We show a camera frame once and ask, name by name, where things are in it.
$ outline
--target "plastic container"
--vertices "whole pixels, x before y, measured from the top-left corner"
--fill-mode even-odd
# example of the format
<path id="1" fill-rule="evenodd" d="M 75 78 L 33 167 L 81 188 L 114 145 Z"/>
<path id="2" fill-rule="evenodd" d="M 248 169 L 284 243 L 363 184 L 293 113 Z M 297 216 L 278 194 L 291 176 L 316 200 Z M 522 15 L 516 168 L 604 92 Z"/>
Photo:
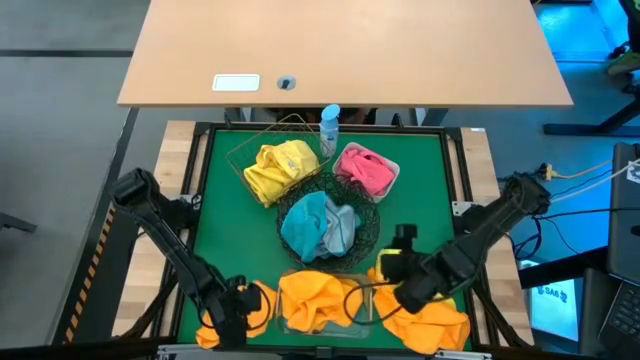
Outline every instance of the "plastic container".
<path id="1" fill-rule="evenodd" d="M 336 104 L 329 105 L 322 110 L 320 121 L 320 144 L 322 146 L 322 155 L 332 157 L 336 153 L 338 146 L 338 116 L 340 115 L 340 106 Z"/>
<path id="2" fill-rule="evenodd" d="M 338 165 L 340 164 L 340 161 L 342 160 L 342 155 L 344 154 L 345 151 L 347 150 L 352 150 L 352 149 L 358 149 L 360 151 L 363 150 L 370 150 L 367 149 L 366 147 L 356 143 L 356 142 L 350 142 L 347 144 L 347 146 L 344 147 L 344 150 L 342 150 L 342 152 L 340 153 L 340 156 L 338 157 L 338 159 L 336 160 L 336 162 L 333 164 L 333 167 L 331 168 L 333 173 L 336 175 L 347 175 L 343 172 L 341 172 L 338 168 Z M 389 194 L 389 191 L 391 191 L 391 188 L 393 187 L 393 184 L 396 182 L 396 180 L 398 179 L 398 176 L 400 175 L 400 165 L 396 164 L 395 162 L 387 159 L 386 157 L 380 155 L 380 157 L 387 162 L 387 167 L 391 170 L 391 172 L 393 173 L 393 180 L 391 180 L 391 182 L 389 183 L 389 185 L 387 185 L 387 187 L 384 189 L 384 193 L 382 195 L 373 195 L 373 194 L 369 194 L 371 195 L 371 197 L 373 198 L 373 202 L 375 203 L 379 203 L 380 201 L 382 201 L 382 199 L 384 199 L 387 194 Z"/>
<path id="3" fill-rule="evenodd" d="M 287 276 L 296 272 L 295 270 L 289 270 L 282 274 L 282 276 Z M 369 278 L 366 275 L 362 274 L 330 274 L 335 276 L 338 279 L 351 279 L 360 285 L 371 284 Z M 282 316 L 282 301 L 280 297 L 282 292 L 280 287 L 278 287 L 278 298 L 276 301 L 276 325 L 280 331 L 289 335 L 308 335 L 308 336 L 328 336 L 328 337 L 342 337 L 342 338 L 353 338 L 353 339 L 364 339 L 369 336 L 369 328 L 370 326 L 363 326 L 358 324 L 351 324 L 348 327 L 342 327 L 334 322 L 329 321 L 327 325 L 318 332 L 313 333 L 304 333 L 295 329 L 290 329 L 287 327 L 287 319 Z M 362 289 L 362 305 L 358 310 L 358 313 L 353 318 L 358 321 L 371 321 L 373 318 L 373 291 L 371 291 L 371 287 L 366 287 Z"/>

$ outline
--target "blue bottle cap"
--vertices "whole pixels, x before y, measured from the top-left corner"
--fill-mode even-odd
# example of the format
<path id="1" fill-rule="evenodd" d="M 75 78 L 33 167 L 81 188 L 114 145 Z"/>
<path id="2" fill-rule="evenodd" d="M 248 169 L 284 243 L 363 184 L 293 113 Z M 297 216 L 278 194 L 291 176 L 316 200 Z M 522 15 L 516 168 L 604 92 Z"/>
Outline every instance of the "blue bottle cap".
<path id="1" fill-rule="evenodd" d="M 340 106 L 331 104 L 322 110 L 322 120 L 333 120 L 340 115 Z"/>

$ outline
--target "clear plastic tray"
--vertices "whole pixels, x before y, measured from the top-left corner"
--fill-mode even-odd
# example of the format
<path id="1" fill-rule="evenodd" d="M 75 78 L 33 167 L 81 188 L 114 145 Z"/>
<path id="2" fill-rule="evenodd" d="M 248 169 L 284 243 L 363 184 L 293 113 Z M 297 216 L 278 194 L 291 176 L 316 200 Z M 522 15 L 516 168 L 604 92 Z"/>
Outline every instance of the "clear plastic tray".
<path id="1" fill-rule="evenodd" d="M 282 276 L 287 276 L 296 271 L 290 270 L 284 273 Z M 356 281 L 360 285 L 370 284 L 369 278 L 362 274 L 330 274 L 338 279 L 351 279 Z M 282 301 L 281 301 L 281 289 L 278 287 L 278 299 L 276 301 L 276 324 L 280 331 L 289 335 L 308 335 L 308 336 L 329 336 L 329 337 L 342 337 L 342 338 L 354 338 L 364 339 L 369 336 L 369 326 L 358 325 L 352 323 L 348 327 L 342 327 L 334 322 L 329 321 L 327 325 L 321 331 L 313 333 L 304 333 L 295 329 L 291 329 L 287 326 L 287 319 L 282 315 Z M 362 305 L 358 310 L 354 319 L 358 321 L 371 321 L 373 318 L 373 292 L 370 287 L 362 289 Z"/>

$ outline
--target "yellow and black striped tape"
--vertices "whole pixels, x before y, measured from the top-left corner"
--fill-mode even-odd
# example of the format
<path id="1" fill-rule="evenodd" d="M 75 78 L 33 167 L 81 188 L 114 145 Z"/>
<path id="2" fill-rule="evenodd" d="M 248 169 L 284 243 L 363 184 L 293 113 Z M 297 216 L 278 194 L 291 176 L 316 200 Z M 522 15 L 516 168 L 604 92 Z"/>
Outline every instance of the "yellow and black striped tape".
<path id="1" fill-rule="evenodd" d="M 98 264 L 100 263 L 100 257 L 102 256 L 102 252 L 104 251 L 104 246 L 107 243 L 107 236 L 109 235 L 109 231 L 111 230 L 111 225 L 113 224 L 113 216 L 115 215 L 115 213 L 116 209 L 113 207 L 112 203 L 109 203 L 109 211 L 107 212 L 107 216 L 105 217 L 104 223 L 102 224 L 100 239 L 98 240 L 96 251 L 93 253 L 91 263 L 89 264 L 87 276 L 84 278 L 84 283 L 82 284 L 82 288 L 80 289 L 80 294 L 78 296 L 78 300 L 76 301 L 76 306 L 74 307 L 73 314 L 71 315 L 69 327 L 67 328 L 64 339 L 62 340 L 63 344 L 68 344 L 73 341 L 73 334 L 78 327 L 78 322 L 80 321 L 80 316 L 82 315 L 82 308 L 87 302 L 89 289 L 91 288 L 91 282 L 93 281 L 93 277 L 96 275 L 96 270 L 98 268 Z"/>

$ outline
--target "yellow cloth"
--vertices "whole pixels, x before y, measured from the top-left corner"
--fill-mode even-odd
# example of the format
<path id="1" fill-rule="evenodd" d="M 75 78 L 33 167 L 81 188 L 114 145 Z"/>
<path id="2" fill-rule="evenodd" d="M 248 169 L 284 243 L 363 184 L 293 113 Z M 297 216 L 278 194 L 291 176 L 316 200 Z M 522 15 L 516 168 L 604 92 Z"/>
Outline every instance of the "yellow cloth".
<path id="1" fill-rule="evenodd" d="M 319 166 L 318 158 L 309 145 L 301 140 L 262 145 L 256 164 L 244 169 L 244 177 L 265 207 L 271 205 L 282 192 Z"/>

